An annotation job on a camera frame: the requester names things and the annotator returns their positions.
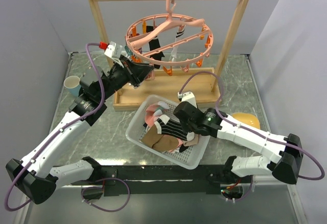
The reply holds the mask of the wooden hanger rack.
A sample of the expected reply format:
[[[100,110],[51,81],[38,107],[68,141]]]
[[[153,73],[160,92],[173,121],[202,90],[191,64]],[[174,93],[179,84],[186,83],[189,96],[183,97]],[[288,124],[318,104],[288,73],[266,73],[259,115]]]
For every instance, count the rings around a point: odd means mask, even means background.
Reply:
[[[99,2],[110,1],[160,1],[160,0],[88,0],[90,8],[96,22],[100,39],[108,41],[108,36],[100,11]],[[218,87],[218,82],[214,80],[215,76],[220,76],[227,56],[233,44],[243,14],[249,0],[238,0],[237,7],[233,14],[225,42],[218,58],[217,66],[214,69],[197,67],[194,63],[187,73],[179,68],[173,68],[173,75],[169,76],[163,69],[153,70],[150,78],[146,81],[145,87],[140,91],[133,91],[124,85],[118,94],[114,97],[113,107],[115,110],[133,110],[141,105],[141,103],[149,95],[158,95],[177,101],[177,92],[182,86],[182,82],[187,81],[192,75],[195,77],[191,80],[191,89],[195,91],[197,101],[200,106],[212,105],[220,94],[222,89]]]

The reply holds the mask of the pink round clip hanger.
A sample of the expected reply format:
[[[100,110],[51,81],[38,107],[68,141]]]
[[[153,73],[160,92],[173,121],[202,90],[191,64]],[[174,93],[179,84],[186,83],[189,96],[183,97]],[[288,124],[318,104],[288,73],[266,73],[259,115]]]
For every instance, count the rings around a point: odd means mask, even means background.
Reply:
[[[187,73],[194,63],[201,67],[211,53],[214,36],[203,18],[176,14],[176,0],[166,0],[166,12],[135,21],[125,35],[126,48],[132,59],[161,67],[169,76],[173,68]],[[192,58],[178,59],[178,50],[189,43],[203,43],[202,51]]]

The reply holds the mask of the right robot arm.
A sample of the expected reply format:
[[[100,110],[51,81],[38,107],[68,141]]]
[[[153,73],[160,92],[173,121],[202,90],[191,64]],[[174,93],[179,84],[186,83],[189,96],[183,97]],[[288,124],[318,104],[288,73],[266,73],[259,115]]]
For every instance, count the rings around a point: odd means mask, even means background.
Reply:
[[[230,156],[223,170],[228,182],[248,175],[272,175],[277,180],[295,185],[299,177],[303,152],[299,136],[280,136],[251,127],[214,108],[202,112],[183,101],[173,111],[186,132],[224,139],[251,149],[258,156]]]

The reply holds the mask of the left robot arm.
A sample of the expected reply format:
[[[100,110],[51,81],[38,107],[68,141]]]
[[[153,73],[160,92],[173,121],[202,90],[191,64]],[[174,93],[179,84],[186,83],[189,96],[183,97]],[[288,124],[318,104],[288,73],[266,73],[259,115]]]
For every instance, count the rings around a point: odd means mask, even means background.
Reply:
[[[54,164],[68,145],[103,114],[106,99],[127,83],[138,87],[153,70],[152,65],[134,63],[125,57],[107,73],[99,66],[85,70],[79,96],[57,127],[28,155],[6,164],[14,185],[30,201],[41,204],[62,186],[78,181],[96,184],[101,178],[101,165],[89,156],[61,167]]]

